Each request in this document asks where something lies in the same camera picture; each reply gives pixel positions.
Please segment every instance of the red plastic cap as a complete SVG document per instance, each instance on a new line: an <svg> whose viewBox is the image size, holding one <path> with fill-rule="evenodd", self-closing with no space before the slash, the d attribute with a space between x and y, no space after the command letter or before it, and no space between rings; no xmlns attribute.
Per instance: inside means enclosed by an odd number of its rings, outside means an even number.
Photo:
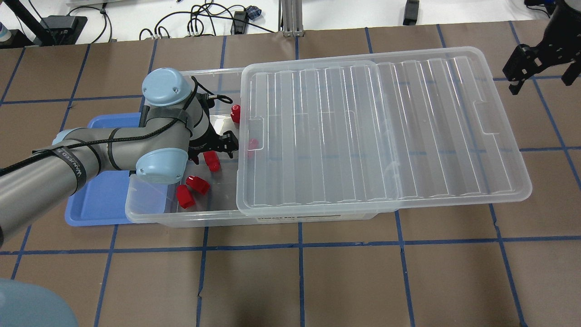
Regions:
<svg viewBox="0 0 581 327"><path fill-rule="evenodd" d="M196 200L193 199L193 195L186 185L178 186L175 196L183 209L196 205Z"/></svg>
<svg viewBox="0 0 581 327"><path fill-rule="evenodd" d="M203 196L205 196L208 190L210 190L210 184L197 176L188 176L185 180L185 184Z"/></svg>
<svg viewBox="0 0 581 327"><path fill-rule="evenodd" d="M251 138L248 141L248 159L254 158L254 151L250 151L250 150L258 149L259 144L260 143L255 138Z"/></svg>
<svg viewBox="0 0 581 327"><path fill-rule="evenodd" d="M206 161L206 165L208 165L211 172L220 170L220 159L218 159L215 151L204 152L204 161Z"/></svg>
<svg viewBox="0 0 581 327"><path fill-rule="evenodd" d="M232 113L230 114L230 117L232 117L233 122L240 124L240 105L232 106Z"/></svg>

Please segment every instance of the black cable on desk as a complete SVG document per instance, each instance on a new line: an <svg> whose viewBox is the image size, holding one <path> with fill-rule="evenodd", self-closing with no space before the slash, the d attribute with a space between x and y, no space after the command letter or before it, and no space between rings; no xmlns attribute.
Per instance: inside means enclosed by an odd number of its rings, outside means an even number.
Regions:
<svg viewBox="0 0 581 327"><path fill-rule="evenodd" d="M107 30L107 21L109 21L109 42L111 42L111 40L113 39L113 23L111 23L111 18L109 17L109 15L107 14L107 12L105 11L105 6L107 5L107 3L103 3L103 6L99 9L96 7L92 7L92 6L78 6L75 7L71 10L69 10L69 12L67 13L67 16L70 16L72 12L74 12L75 10L79 10L79 9L95 9L98 10L100 14L103 15L103 19L105 20L105 26L103 26L103 30L101 30L101 33L99 33L99 36L97 36L93 42L91 42L91 44L97 42L101 36L103 36L103 34L105 33L105 30Z"/></svg>
<svg viewBox="0 0 581 327"><path fill-rule="evenodd" d="M192 23L192 21L193 21L193 20L195 20L195 21L196 21L196 25L198 25L198 22L200 22L200 24L202 25L202 31L200 32L200 34L197 34L197 35L196 35L196 34L194 33L193 29L190 29L190 26L191 26L191 23ZM188 22L188 27L187 27L187 29L188 29L188 33L191 33L191 34L193 34L193 36L200 36L200 35L212 35L212 36L216 36L216 34L204 34L204 29L205 29L205 28L204 28L204 22L203 22L203 21L201 21L201 20L200 20L199 18L197 18L197 17L194 17L194 18L192 18L192 19L191 19L191 20Z"/></svg>
<svg viewBox="0 0 581 327"><path fill-rule="evenodd" d="M211 2L204 3L203 6L211 5L211 4L212 4ZM193 10L196 7L199 7L200 9L198 11L194 12ZM191 14L189 15L190 20L188 22L187 28L188 28L188 30L192 30L192 34L195 34L195 33L198 32L198 22L200 22L202 24L202 31L199 34L203 34L204 33L204 27L203 27L204 24L202 23L202 21L200 19L198 19L198 16L197 16L197 13L201 12L202 10L206 11L207 13L210 13L210 11L208 11L208 8L203 8L200 5L194 5L194 6L192 6L192 9L190 9ZM194 19L196 21L196 24L195 25L192 25L192 21ZM212 20L211 17L210 17L210 24L212 25L212 31L214 31L214 35L216 35L216 27L214 26L214 20Z"/></svg>
<svg viewBox="0 0 581 327"><path fill-rule="evenodd" d="M539 12L543 12L543 13L545 13L545 15L547 15L547 17L551 18L551 15L549 15L549 14L548 14L548 12L547 12L547 11L545 11L545 10L538 9L538 8L533 8L533 7L531 7L531 6L526 6L526 7L527 7L528 9L530 9L530 10L536 10L536 11L539 11Z"/></svg>
<svg viewBox="0 0 581 327"><path fill-rule="evenodd" d="M162 29L164 29L166 31L167 34L167 38L171 38L170 37L170 32L167 31L167 28L160 26L157 28L157 33L159 34L159 37L162 37Z"/></svg>
<svg viewBox="0 0 581 327"><path fill-rule="evenodd" d="M197 6L197 7L200 7L200 9L199 9L197 12L194 12L194 11L193 11L193 9L194 9L196 6ZM212 13L212 12L210 11L210 7L211 7L211 6L218 6L218 7L222 8L223 10L222 10L221 12L219 12L219 13ZM205 11L205 12L206 12L206 13L209 15L209 16L207 16L207 17L209 17L209 18L210 18L210 23L212 24L212 30L214 31L214 35L216 35L216 29L214 28L214 21L212 21L212 17L217 17L217 16L219 16L219 15L222 15L223 13L227 12L227 13L230 15L230 18L231 18L231 19L234 19L234 15L233 15L233 14L232 14L232 12L230 11L230 9L232 9L232 8L234 8L234 7L237 7L237 6L240 6L240 7L242 7L243 9L246 9L246 8L245 8L243 5L232 5L232 6L228 7L228 8L226 8L225 6L222 6L222 5L220 5L219 3L214 3L213 1L212 1L212 2L206 2L206 3L204 3L204 4L203 4L203 5L201 5L201 6L199 6L199 5L194 5L194 6L192 7L192 9L190 10L190 11L192 12L192 14L191 14L191 17L197 17L197 16L198 16L200 13L202 13L202 12L204 12L204 11ZM195 26L195 29L196 29L196 32L198 32L197 21L196 21L196 26Z"/></svg>
<svg viewBox="0 0 581 327"><path fill-rule="evenodd" d="M149 35L151 35L151 38L154 38L153 36L153 32L150 29L142 29L141 32L139 32L139 40L141 40L141 34L143 34L143 32L149 32Z"/></svg>
<svg viewBox="0 0 581 327"><path fill-rule="evenodd" d="M177 15L177 14L181 14L181 13L187 13L187 14L191 14L191 12L173 12L173 13L169 13L169 14L165 15L163 18L161 18L161 19L159 20L159 22L158 22L158 23L155 25L155 29L154 29L154 30L157 30L157 28L159 27L159 24L160 24L160 23L161 23L163 20L165 20L165 19L167 19L168 17L171 17L171 16L173 16L173 15ZM203 17L213 17L213 18L220 18L220 19L228 19L228 20L233 20L233 21L235 21L235 22L241 22L241 23L243 23L243 24L247 24L247 25L250 25L250 26L254 26L254 27L258 28L258 29L261 29L261 30L264 30L264 31L267 31L267 32L270 32L270 33L274 33L274 31L271 31L271 30L269 30L269 29L265 29L264 27L262 27L262 26L258 26L258 25L256 25L256 24L253 24L253 23L245 22L245 21L243 21L243 20L241 20L241 19L236 19L236 18L231 18L231 17L215 16L215 15L205 15L205 14L202 14L202 13L199 13L199 14L198 14L198 16L203 16Z"/></svg>

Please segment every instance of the light blue object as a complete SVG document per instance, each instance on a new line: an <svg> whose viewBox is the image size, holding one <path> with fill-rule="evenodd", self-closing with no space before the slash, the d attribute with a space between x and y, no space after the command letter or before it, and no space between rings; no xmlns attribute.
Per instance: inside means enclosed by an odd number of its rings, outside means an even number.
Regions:
<svg viewBox="0 0 581 327"><path fill-rule="evenodd" d="M140 113L118 113L93 118L89 128L137 127ZM64 219L71 226L131 223L125 216L129 171L102 172L69 197Z"/></svg>
<svg viewBox="0 0 581 327"><path fill-rule="evenodd" d="M157 149L137 160L135 171L145 182L169 185L181 181L187 163L188 153L182 149Z"/></svg>
<svg viewBox="0 0 581 327"><path fill-rule="evenodd" d="M67 303L43 287L0 279L0 326L78 327Z"/></svg>
<svg viewBox="0 0 581 327"><path fill-rule="evenodd" d="M55 145L55 144L57 144L57 143L60 143L60 142L62 142L62 141L64 140L64 138L65 138L67 135L69 135L69 133L70 133L70 132L72 132L72 131L73 131L73 130L75 130L75 129L66 129L66 130L62 130L62 131L60 131L60 132L59 132L59 133L56 135L55 139L54 139L54 140L52 140L52 145Z"/></svg>
<svg viewBox="0 0 581 327"><path fill-rule="evenodd" d="M6 28L6 26L2 25L2 23L0 23L0 42L4 42L10 39L10 37L12 36L12 33L10 33L10 30L8 30Z"/></svg>
<svg viewBox="0 0 581 327"><path fill-rule="evenodd" d="M150 104L170 106L185 100L192 88L177 70L159 68L145 77L141 91Z"/></svg>

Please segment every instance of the white desk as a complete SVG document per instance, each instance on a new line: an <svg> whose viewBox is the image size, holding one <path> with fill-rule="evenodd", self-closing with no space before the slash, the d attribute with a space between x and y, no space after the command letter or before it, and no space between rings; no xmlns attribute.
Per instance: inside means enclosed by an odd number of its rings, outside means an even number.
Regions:
<svg viewBox="0 0 581 327"><path fill-rule="evenodd" d="M30 8L27 0L22 3ZM277 0L219 0L224 6L241 4L255 5L263 10L262 17L253 21L270 30L278 30ZM153 29L155 24L168 13L189 11L192 5L201 5L203 0L124 0L108 4L106 10L113 23L113 38L118 41L137 40L139 31L147 27ZM65 15L70 7L64 0L33 0L33 4L44 16ZM305 30L353 29L358 27L398 26L403 21L406 0L303 0L303 24ZM77 43L88 43L103 29L103 17L92 9L82 9L74 15L89 18ZM206 25L206 32L211 33L207 17L201 17ZM418 24L449 24L469 22L496 22L503 20L547 19L546 15L527 9L523 0L421 0ZM188 15L174 15L166 19L162 26L168 29L172 37L187 35L186 22ZM10 29L20 26L14 14L0 5L0 22ZM229 20L214 19L218 34L229 34ZM24 32L31 37L32 33L24 27ZM248 33L263 33L262 30L249 26ZM109 29L99 42L108 39Z"/></svg>

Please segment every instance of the black device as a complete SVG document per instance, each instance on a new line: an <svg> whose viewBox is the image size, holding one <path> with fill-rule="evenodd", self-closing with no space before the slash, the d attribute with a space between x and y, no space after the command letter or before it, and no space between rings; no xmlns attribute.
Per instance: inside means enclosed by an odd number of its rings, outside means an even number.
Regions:
<svg viewBox="0 0 581 327"><path fill-rule="evenodd" d="M34 39L36 45L75 44L87 23L87 18L82 16L49 16L43 17L42 20L45 23L41 24L19 0L3 1L16 17L36 35Z"/></svg>
<svg viewBox="0 0 581 327"><path fill-rule="evenodd" d="M234 12L234 18L242 20L243 22L239 22L237 20L232 21L232 28L230 28L230 34L246 34L246 30L248 30L248 13L246 11L237 11Z"/></svg>
<svg viewBox="0 0 581 327"><path fill-rule="evenodd" d="M557 5L552 0L550 0L550 1L547 1L547 0L525 0L525 6L527 6L527 7L542 6L547 10L547 13L549 15L552 15L553 12L555 11L555 9L557 8Z"/></svg>
<svg viewBox="0 0 581 327"><path fill-rule="evenodd" d="M542 41L535 47L519 44L512 52L503 73L516 95L525 80L550 66L570 63L561 77L570 86L581 73L581 12L565 0L556 0L556 9L545 29Z"/></svg>
<svg viewBox="0 0 581 327"><path fill-rule="evenodd" d="M404 25L415 25L418 21L419 0L407 0L403 13Z"/></svg>
<svg viewBox="0 0 581 327"><path fill-rule="evenodd" d="M43 17L41 25L48 29L58 45L75 44L87 24L84 16L54 16Z"/></svg>

